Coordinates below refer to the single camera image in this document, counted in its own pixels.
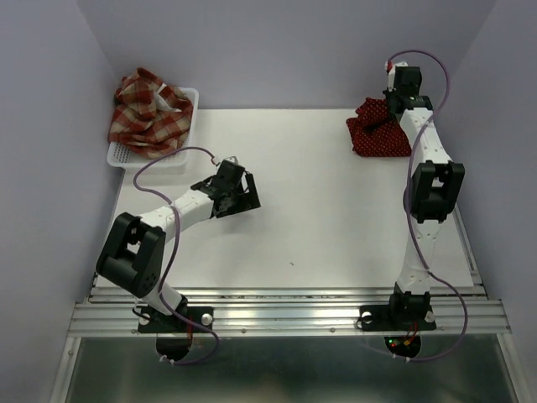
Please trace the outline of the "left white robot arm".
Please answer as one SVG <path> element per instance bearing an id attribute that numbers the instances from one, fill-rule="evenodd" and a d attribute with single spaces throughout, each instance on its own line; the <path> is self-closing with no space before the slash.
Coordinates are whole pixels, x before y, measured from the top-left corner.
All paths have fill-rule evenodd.
<path id="1" fill-rule="evenodd" d="M 192 185 L 175 200 L 135 216 L 124 212 L 112 223 L 96 272 L 150 308 L 138 316 L 158 320 L 167 330 L 185 324 L 207 327 L 187 317 L 187 299 L 169 286 L 165 277 L 173 264 L 164 262 L 165 245 L 172 242 L 177 254 L 180 234 L 193 225 L 261 207 L 253 174 L 232 160 L 223 160 L 216 174 Z"/>

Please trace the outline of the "red polka dot skirt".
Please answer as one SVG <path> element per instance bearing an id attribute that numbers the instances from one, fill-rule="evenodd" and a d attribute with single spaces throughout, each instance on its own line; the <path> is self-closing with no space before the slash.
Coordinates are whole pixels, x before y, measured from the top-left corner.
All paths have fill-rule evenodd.
<path id="1" fill-rule="evenodd" d="M 402 128 L 391 134 L 365 134 L 356 125 L 356 118 L 346 121 L 352 151 L 364 158 L 403 158 L 411 154 L 411 146 Z"/>
<path id="2" fill-rule="evenodd" d="M 356 125 L 362 130 L 364 126 L 395 116 L 388 110 L 385 99 L 367 97 L 356 109 Z"/>

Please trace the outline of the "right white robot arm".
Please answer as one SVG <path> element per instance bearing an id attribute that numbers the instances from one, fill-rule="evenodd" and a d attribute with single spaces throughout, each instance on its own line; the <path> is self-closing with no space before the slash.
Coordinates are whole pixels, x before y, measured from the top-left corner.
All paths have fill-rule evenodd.
<path id="1" fill-rule="evenodd" d="M 434 330 L 430 267 L 442 224 L 452 214 L 465 175 L 463 164 L 445 151 L 430 99 L 420 95 L 420 68 L 386 65 L 388 110 L 411 145 L 403 203 L 409 228 L 404 262 L 385 304 L 361 306 L 357 327 L 366 332 Z"/>

